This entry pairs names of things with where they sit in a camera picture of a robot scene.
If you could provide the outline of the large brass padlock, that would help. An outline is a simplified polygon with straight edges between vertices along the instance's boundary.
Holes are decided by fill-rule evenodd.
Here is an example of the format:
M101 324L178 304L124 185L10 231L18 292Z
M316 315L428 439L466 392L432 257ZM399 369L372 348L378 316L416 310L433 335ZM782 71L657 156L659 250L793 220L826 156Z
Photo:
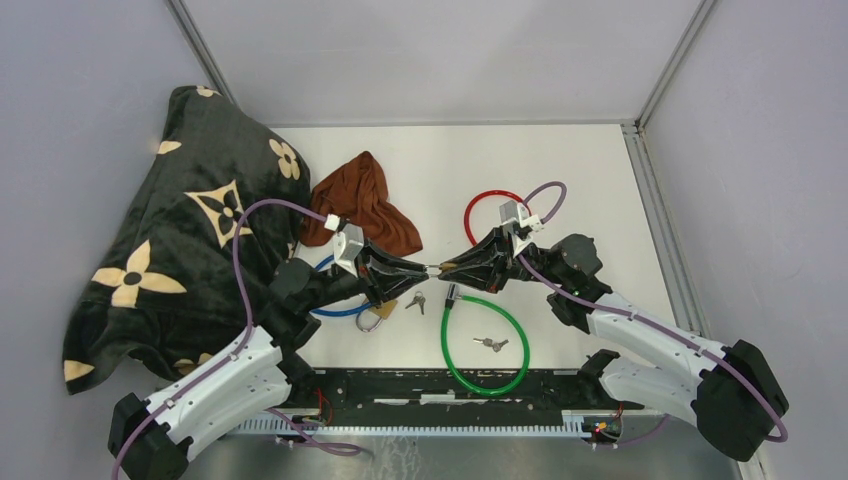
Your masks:
M397 300L390 300L380 305L365 308L355 316L355 326L362 333L372 333L387 320L398 304Z

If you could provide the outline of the key bunch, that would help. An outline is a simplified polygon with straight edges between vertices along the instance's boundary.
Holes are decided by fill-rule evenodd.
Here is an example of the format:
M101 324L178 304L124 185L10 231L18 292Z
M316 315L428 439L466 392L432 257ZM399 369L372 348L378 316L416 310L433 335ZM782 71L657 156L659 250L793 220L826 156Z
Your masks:
M412 297L412 300L405 306L405 308L411 309L413 307L416 307L419 310L419 313L421 315L424 315L426 313L425 304L426 297L424 293L421 291L416 291Z
M474 338L473 341L490 348L494 352L500 352L502 348L509 343L508 339L495 341L491 338Z

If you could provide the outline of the small brass padlock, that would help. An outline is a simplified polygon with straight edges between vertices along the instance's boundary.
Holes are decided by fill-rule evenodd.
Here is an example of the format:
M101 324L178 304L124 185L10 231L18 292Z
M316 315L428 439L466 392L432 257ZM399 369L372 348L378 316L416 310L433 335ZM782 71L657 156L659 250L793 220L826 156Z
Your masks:
M431 276L438 276L442 273L454 270L457 268L457 264L453 262L443 262L440 264L428 264L425 266L425 270Z

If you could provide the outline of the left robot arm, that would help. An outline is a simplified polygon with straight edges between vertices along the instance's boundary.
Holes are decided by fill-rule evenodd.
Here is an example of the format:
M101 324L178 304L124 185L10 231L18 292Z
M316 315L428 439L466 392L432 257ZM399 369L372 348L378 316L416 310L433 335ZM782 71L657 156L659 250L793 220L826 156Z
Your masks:
M313 310L365 295L380 304L427 281L427 266L366 244L350 263L318 271L283 262L245 330L191 374L146 399L129 394L114 408L111 476L178 479L204 450L272 407L307 404L315 384L297 353L320 328Z

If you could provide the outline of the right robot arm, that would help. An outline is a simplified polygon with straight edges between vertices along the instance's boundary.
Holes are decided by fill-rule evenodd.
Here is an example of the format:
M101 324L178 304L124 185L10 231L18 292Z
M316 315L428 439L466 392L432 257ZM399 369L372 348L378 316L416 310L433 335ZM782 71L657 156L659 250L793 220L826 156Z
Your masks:
M738 340L728 346L655 319L597 279L595 242L571 234L550 248L528 244L519 254L505 228L443 262L439 279L488 293L510 280L551 289L552 313L564 325L613 342L632 361L602 349L580 368L577 392L591 408L618 400L693 425L725 456L750 460L764 442L784 443L789 402L763 353Z

